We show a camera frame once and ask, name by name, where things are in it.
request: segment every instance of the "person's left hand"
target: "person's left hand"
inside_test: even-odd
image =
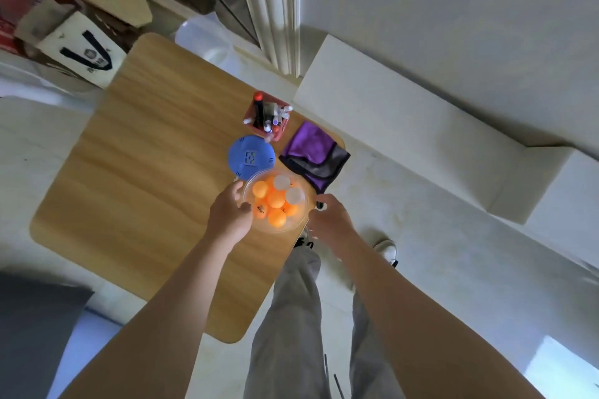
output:
[[[214,200],[210,207],[210,217],[204,238],[222,243],[228,251],[233,249],[251,228],[251,205],[244,202],[237,206],[240,198],[239,190],[242,181],[236,181],[227,186]]]

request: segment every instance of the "white tote bag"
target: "white tote bag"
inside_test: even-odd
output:
[[[37,47],[100,88],[108,87],[127,56],[80,12],[73,13]]]

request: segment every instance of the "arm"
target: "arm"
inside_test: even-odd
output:
[[[61,399],[183,399],[221,269],[251,227],[251,206],[236,204],[242,184],[230,184],[219,194],[202,240]]]
[[[347,268],[407,399],[543,399],[497,350],[366,244],[334,196],[318,199],[327,208],[312,210],[310,229]]]

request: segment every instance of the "purple microfiber towel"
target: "purple microfiber towel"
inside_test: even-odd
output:
[[[303,122],[279,159],[289,170],[308,180],[318,194],[323,194],[349,157],[325,131]]]

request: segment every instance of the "hand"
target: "hand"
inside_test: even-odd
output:
[[[210,217],[204,238],[222,243],[230,252],[251,228],[251,205],[244,202],[237,206],[240,198],[239,190],[242,181],[236,181],[227,186],[214,200],[210,207]]]
[[[333,194],[320,194],[316,196],[318,202],[326,204],[325,210],[312,210],[308,226],[312,235],[322,240],[329,248],[336,252],[340,237],[355,234],[353,223],[348,211]]]

